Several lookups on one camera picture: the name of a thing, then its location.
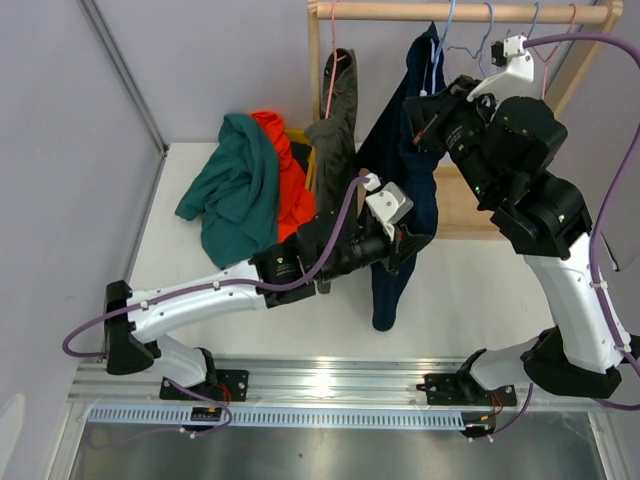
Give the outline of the navy blue shorts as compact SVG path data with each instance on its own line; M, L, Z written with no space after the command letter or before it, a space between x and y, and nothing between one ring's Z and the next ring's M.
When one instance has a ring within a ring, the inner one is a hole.
M403 218L409 232L433 239L438 226L434 172L443 155L421 149L413 143L411 125L403 107L406 98L438 93L445 88L444 53L434 23L411 44L406 56L406 72L381 115L356 153L355 164L395 182L413 201ZM386 332L393 328L397 307L411 275L418 253L404 261L397 274L380 264L372 264L373 328Z

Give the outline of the orange shorts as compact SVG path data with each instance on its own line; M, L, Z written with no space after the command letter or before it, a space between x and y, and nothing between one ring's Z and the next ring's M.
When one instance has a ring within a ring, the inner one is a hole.
M316 213L315 198L305 188L306 175L294 160L291 142L285 135L283 118L272 111L256 111L250 116L257 121L273 144L279 162L278 241L283 242Z

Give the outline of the teal green shorts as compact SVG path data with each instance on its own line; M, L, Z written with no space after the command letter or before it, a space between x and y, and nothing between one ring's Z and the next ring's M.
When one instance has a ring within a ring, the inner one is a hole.
M266 133L246 114L227 114L218 140L175 215L201 220L202 248L222 269L277 243L279 160Z

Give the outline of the blue hanger with navy shorts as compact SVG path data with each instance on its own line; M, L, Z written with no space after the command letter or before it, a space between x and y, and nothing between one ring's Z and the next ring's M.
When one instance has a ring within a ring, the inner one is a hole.
M442 54L442 51L443 51L443 48L444 48L444 44L445 44L446 39L447 39L447 35L449 33L451 24L453 23L453 18L454 18L454 13L455 13L455 8L456 8L457 1L456 0L450 0L449 4L450 4L449 13L448 13L448 17L447 17L447 21L446 21L443 33L439 37L437 43L433 44L432 48L431 48L431 54L430 54L431 80L430 80L430 82L427 82L428 70L425 69L424 70L424 74L423 74L422 89L419 92L420 96L434 95L436 93L436 91L437 91L437 89L436 89L436 87L437 87L437 70L438 70L438 66L440 64L440 57L441 57L441 54Z

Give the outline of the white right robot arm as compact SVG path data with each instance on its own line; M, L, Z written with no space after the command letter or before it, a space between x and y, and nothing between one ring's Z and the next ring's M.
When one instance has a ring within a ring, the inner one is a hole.
M460 76L437 94L406 99L412 139L451 157L479 209L533 271L553 326L521 344L474 352L457 371L458 395L475 404L527 382L605 402L621 383L619 366L638 358L639 340L621 326L595 279L592 220L581 192L548 170L567 129L541 100L501 100L475 87Z

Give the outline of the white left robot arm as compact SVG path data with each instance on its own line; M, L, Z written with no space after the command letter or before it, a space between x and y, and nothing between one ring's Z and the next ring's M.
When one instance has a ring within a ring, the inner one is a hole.
M106 288L106 371L113 376L153 372L163 400L244 401L246 372L216 368L212 353L188 347L171 332L226 314L259 311L314 296L318 286L370 264L396 274L431 235L400 220L385 230L371 214L361 226L335 234L338 216L321 212L284 242L212 276L156 291L134 291L124 281Z

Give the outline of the olive green shorts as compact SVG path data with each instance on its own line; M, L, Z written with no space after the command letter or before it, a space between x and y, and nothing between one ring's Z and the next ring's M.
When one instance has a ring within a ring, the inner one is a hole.
M358 106L357 63L355 51L338 49L331 115L324 119L329 88L331 55L324 69L321 101L322 118L305 130L316 150L316 206L321 211L338 211L348 186L357 176L354 164L355 127Z

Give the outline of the pink hanger with olive shorts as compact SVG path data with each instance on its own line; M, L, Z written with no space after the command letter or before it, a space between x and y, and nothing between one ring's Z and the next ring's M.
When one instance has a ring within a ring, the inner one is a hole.
M337 32L336 32L336 9L339 4L339 0L333 0L331 4L330 12L330 24L331 24L331 64L329 70L329 88L327 90L327 102L325 107L324 119L328 119L331 115L332 98L334 92L334 86L337 75L337 66L341 61L341 57L338 56L337 45Z

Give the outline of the wooden clothes rack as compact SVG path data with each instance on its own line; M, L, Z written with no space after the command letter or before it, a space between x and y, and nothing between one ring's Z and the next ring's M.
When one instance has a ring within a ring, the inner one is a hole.
M312 117L320 118L321 66L320 22L330 20L332 1L307 3L309 60L311 74ZM342 2L336 9L336 20L356 21L424 21L447 20L450 6L440 3ZM593 5L578 6L576 24L586 33L611 33L623 14L621 1L597 1ZM535 6L517 4L494 7L495 22L531 24ZM541 6L537 25L569 25L572 7L566 5ZM487 23L487 7L463 2L456 6L453 21L457 23ZM578 86L586 76L601 46L593 41L574 43L568 49L556 73L549 77L545 102L559 116L566 109ZM438 236L442 239L496 240L497 228L490 223L489 214L476 210L471 191L452 166L436 170L437 203L439 207Z

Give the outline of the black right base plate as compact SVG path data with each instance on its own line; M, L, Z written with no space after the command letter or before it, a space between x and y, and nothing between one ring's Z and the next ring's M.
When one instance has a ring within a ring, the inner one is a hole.
M459 382L454 373L431 373L423 376L415 389L426 395L431 406L497 406L515 407L518 404L515 387L507 385L486 390L475 381L469 385Z

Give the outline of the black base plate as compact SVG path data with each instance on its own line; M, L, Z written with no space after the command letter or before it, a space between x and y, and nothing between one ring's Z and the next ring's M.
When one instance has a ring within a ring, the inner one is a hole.
M245 402L249 387L247 370L217 370L204 382L186 387L186 390L219 402ZM182 392L164 378L160 387L159 398L162 400L194 400L194 397Z
M423 376L415 389L426 395L431 406L497 406L515 407L518 404L515 387L507 385L486 390L475 381L469 385L459 382L454 373L431 373Z

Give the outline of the aluminium mounting rail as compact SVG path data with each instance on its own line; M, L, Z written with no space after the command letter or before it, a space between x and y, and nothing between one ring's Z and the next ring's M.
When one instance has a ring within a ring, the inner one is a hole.
M452 373L460 357L348 358L221 355L221 369L249 372L244 403L254 407L410 409L424 407L426 394L415 385L428 373ZM78 366L68 399L142 403L159 399L162 376L111 376L103 364Z

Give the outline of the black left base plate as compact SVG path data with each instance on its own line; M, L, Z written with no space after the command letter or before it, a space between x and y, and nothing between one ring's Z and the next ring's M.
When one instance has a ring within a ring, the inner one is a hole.
M247 370L217 370L204 382L186 387L186 390L219 402L245 402L249 387ZM162 400L194 400L194 397L182 392L164 378L160 387L159 398Z

